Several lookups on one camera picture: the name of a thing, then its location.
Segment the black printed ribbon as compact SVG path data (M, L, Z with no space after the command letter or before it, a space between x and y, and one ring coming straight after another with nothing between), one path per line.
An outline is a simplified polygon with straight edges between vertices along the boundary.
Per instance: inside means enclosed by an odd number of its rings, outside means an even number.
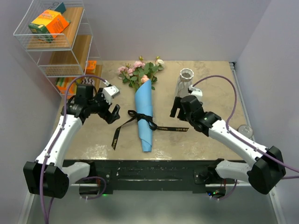
M128 110L128 115L131 117L131 119L129 119L127 122L125 122L124 124L122 124L121 126L119 126L118 128L116 128L115 132L114 132L114 137L113 137L113 141L112 141L112 148L113 150L116 149L116 145L118 142L118 138L120 135L120 131L121 128L128 124L129 122L132 122L133 120L145 120L148 123L148 126L150 128L150 130L155 131L155 130L161 130L161 131L171 131L171 132L187 132L189 130L189 128L184 128L184 127L166 127L166 126L158 126L157 124L155 124L153 122L153 117L142 114L142 113L137 113L134 110Z

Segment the blue wrapping paper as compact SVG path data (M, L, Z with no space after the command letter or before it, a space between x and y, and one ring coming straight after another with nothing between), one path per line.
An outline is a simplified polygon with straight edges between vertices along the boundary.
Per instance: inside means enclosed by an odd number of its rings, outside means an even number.
M152 151L152 135L149 120L153 118L151 81L148 80L141 85L135 93L135 108L140 115L138 119L138 135L141 140L142 151Z

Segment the pink rose stem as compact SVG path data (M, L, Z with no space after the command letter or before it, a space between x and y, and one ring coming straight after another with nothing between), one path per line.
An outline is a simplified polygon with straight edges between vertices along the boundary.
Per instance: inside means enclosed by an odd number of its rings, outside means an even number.
M154 83L157 80L156 75L154 76L154 79L150 79L150 63L151 62L145 62L142 56L139 56L138 60L134 62L133 65L138 65L140 69L140 77L141 77L141 86L146 83L147 81L150 81L150 83Z
M126 63L124 66L118 68L118 78L122 80L123 84L126 84L129 88L137 92L141 86L141 70L138 65Z

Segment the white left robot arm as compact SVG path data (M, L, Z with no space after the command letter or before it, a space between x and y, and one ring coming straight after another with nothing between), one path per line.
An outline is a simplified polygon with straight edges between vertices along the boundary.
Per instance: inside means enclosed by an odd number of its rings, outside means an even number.
M23 167L31 194L61 199L69 186L77 181L92 183L96 180L94 162L77 161L63 167L64 158L76 133L90 115L97 114L108 124L120 118L119 105L109 111L113 98L119 94L119 89L111 84L99 89L90 84L77 86L76 94L63 106L58 125L45 149L34 162L28 161Z

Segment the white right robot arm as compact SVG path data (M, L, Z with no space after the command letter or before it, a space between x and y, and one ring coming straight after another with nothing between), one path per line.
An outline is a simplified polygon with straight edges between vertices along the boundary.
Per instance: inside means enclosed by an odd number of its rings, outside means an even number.
M170 116L188 122L197 132L222 143L243 159L217 159L200 174L206 184L233 179L247 182L266 195L285 176L282 153L277 147L267 148L240 134L217 114L205 112L195 96L175 97Z

